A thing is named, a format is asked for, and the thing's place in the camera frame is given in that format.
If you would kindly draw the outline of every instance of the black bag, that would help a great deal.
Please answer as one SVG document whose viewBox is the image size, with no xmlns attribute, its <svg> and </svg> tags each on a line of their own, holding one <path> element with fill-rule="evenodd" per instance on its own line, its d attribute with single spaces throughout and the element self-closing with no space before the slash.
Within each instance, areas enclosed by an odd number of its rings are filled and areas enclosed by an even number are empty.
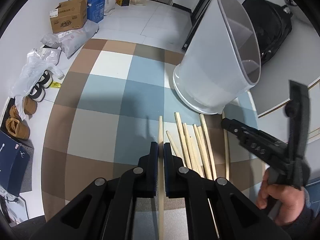
<svg viewBox="0 0 320 240">
<path fill-rule="evenodd" d="M 284 6 L 266 0 L 245 0 L 242 3 L 257 35 L 261 66 L 278 51 L 292 30 L 292 13 L 284 11 Z"/>
</svg>

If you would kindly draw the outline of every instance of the checkered tablecloth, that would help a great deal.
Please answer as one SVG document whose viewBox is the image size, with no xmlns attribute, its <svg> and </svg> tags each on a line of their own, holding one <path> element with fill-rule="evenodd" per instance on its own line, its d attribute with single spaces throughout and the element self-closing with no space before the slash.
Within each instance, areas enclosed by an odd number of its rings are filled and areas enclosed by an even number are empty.
<svg viewBox="0 0 320 240">
<path fill-rule="evenodd" d="M 199 114 L 178 98 L 172 83 L 183 54 L 151 46 L 90 39 L 74 60 L 55 100 L 44 140 L 41 185 L 46 219 L 51 218 L 98 177 L 109 180 L 135 167 L 157 141 L 163 116 L 178 144 L 174 112 L 180 112 L 195 138 Z M 228 118 L 257 127 L 250 93 L 226 106 Z M 216 169 L 224 176 L 221 116 L 206 116 Z M 164 142 L 168 142 L 164 133 Z M 229 134 L 231 181 L 254 198 L 262 177 L 261 161 Z M 139 199 L 134 239 L 156 239 L 157 199 Z M 165 239 L 186 239 L 184 200 L 165 200 Z"/>
</svg>

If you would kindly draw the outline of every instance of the sleeve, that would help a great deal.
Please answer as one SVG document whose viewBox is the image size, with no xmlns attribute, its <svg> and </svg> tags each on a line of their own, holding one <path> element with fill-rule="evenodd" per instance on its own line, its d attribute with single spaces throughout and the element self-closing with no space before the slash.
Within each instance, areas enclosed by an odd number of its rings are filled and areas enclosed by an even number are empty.
<svg viewBox="0 0 320 240">
<path fill-rule="evenodd" d="M 305 235 L 313 219 L 313 210 L 305 205 L 298 218 L 292 224 L 282 226 L 282 229 L 289 234 L 292 240 L 298 240 Z"/>
</svg>

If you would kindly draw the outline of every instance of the plastic container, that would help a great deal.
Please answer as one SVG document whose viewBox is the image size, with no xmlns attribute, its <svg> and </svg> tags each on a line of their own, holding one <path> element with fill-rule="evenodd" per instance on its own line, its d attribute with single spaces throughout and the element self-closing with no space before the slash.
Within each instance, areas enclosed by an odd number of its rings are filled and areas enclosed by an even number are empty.
<svg viewBox="0 0 320 240">
<path fill-rule="evenodd" d="M 258 83 L 261 60 L 257 37 L 238 0 L 211 0 L 173 72 L 181 100 L 202 114 L 224 106 Z"/>
</svg>

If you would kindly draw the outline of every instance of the black and white sandal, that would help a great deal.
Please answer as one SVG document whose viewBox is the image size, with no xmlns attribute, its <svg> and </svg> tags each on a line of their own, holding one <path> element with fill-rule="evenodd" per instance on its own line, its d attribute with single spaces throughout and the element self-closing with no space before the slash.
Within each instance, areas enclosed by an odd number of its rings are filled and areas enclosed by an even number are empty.
<svg viewBox="0 0 320 240">
<path fill-rule="evenodd" d="M 42 74 L 38 84 L 40 84 L 44 88 L 48 88 L 51 85 L 52 81 L 53 81 L 52 76 L 50 75 L 49 71 L 46 70 Z"/>
<path fill-rule="evenodd" d="M 44 95 L 45 95 L 44 89 L 42 88 L 42 86 L 39 85 L 39 83 L 37 83 L 31 89 L 29 97 L 36 102 L 41 102 L 42 99 L 44 98 Z"/>
</svg>

